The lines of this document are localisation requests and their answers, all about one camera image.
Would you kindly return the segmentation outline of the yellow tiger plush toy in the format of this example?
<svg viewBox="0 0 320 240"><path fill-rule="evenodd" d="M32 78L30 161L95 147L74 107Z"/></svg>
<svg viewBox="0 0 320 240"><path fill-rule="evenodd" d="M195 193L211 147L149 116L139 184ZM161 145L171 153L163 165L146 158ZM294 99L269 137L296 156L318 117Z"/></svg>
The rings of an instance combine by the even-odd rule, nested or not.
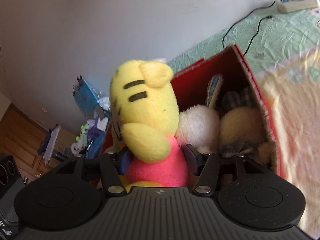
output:
<svg viewBox="0 0 320 240"><path fill-rule="evenodd" d="M173 70L161 61L130 60L110 84L113 149L128 147L132 162L124 173L132 186L184 187L187 162L175 138L179 108Z"/></svg>

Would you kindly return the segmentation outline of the white plush toy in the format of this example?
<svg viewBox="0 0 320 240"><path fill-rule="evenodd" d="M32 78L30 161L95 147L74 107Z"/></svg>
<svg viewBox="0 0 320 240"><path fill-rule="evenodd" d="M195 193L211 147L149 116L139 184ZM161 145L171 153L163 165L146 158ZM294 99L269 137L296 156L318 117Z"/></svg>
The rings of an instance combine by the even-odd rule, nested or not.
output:
<svg viewBox="0 0 320 240"><path fill-rule="evenodd" d="M195 105L180 113L175 137L180 147L191 144L200 153L217 153L220 117L216 103L223 84L222 75L212 77L207 87L205 105Z"/></svg>

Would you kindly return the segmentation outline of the small green frog toy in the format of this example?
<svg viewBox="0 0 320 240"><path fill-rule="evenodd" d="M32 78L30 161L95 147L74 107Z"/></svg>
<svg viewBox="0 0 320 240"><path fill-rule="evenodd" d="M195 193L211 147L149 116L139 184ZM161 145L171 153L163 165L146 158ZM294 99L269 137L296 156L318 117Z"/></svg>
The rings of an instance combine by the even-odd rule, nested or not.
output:
<svg viewBox="0 0 320 240"><path fill-rule="evenodd" d="M88 129L89 129L89 124L82 125L80 134L75 137L75 140L79 141L84 135L87 135Z"/></svg>

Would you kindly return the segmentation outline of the tan bear plush toy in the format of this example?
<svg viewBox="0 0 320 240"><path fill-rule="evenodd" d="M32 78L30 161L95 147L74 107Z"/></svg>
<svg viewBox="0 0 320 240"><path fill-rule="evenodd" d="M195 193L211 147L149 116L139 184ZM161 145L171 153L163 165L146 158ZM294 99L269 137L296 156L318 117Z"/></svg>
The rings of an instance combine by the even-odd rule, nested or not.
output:
<svg viewBox="0 0 320 240"><path fill-rule="evenodd" d="M275 169L275 146L267 137L259 109L237 107L222 117L219 153L223 158L249 155L260 165L270 170Z"/></svg>

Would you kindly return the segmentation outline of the red cardboard box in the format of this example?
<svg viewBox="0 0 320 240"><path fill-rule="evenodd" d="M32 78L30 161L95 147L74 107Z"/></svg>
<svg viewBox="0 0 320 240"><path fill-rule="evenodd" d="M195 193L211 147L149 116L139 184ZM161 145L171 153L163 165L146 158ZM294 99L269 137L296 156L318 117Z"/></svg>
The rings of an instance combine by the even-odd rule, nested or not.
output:
<svg viewBox="0 0 320 240"><path fill-rule="evenodd" d="M220 122L226 113L237 107L257 108L263 119L267 137L272 141L271 133L267 130L266 114L263 111L255 82L250 78L249 69L239 62L232 48L194 67L174 73L171 85L179 112L195 105L205 105L208 83L213 76L218 74L223 77L223 84L216 103Z"/></svg>

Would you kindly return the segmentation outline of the blue plastic bag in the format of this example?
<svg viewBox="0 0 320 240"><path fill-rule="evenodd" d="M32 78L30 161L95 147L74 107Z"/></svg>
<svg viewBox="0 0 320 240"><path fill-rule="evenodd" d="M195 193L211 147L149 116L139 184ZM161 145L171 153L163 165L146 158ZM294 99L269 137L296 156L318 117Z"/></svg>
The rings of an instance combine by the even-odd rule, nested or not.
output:
<svg viewBox="0 0 320 240"><path fill-rule="evenodd" d="M76 77L73 98L86 119L103 119L110 116L110 99L106 93L96 90L82 76Z"/></svg>

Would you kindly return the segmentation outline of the black speaker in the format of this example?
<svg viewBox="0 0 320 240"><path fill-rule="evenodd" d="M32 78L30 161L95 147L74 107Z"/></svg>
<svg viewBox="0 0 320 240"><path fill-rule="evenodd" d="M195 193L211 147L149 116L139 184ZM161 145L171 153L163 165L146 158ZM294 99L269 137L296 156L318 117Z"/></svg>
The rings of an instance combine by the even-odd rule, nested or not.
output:
<svg viewBox="0 0 320 240"><path fill-rule="evenodd" d="M15 159L1 153L1 239L12 239L20 231L14 200L25 187Z"/></svg>

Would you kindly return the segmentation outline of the green cartoon bed sheet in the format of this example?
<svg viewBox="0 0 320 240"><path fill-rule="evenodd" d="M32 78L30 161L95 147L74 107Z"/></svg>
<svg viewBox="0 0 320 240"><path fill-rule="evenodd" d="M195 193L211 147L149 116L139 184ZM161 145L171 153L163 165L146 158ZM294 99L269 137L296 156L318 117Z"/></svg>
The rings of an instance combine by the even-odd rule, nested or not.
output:
<svg viewBox="0 0 320 240"><path fill-rule="evenodd" d="M178 72L235 43L263 94L277 135L280 174L306 198L300 228L319 237L319 9L257 12L170 61Z"/></svg>

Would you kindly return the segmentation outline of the white power strip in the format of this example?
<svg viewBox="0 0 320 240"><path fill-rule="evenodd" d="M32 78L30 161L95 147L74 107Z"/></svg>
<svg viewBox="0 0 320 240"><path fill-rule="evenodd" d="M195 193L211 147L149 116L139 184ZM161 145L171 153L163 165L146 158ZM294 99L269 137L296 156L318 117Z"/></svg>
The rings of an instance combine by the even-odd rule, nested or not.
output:
<svg viewBox="0 0 320 240"><path fill-rule="evenodd" d="M275 0L280 12L289 13L319 7L319 0Z"/></svg>

